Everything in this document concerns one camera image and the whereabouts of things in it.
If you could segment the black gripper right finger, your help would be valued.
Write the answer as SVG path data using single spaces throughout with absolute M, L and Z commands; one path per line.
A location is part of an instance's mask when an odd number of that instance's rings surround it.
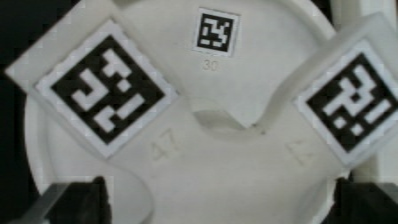
M 337 224 L 398 224 L 398 185 L 337 179 Z

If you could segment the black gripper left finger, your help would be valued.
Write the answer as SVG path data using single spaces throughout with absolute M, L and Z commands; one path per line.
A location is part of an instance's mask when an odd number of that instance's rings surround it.
M 110 224 L 104 178 L 53 183 L 15 224 Z

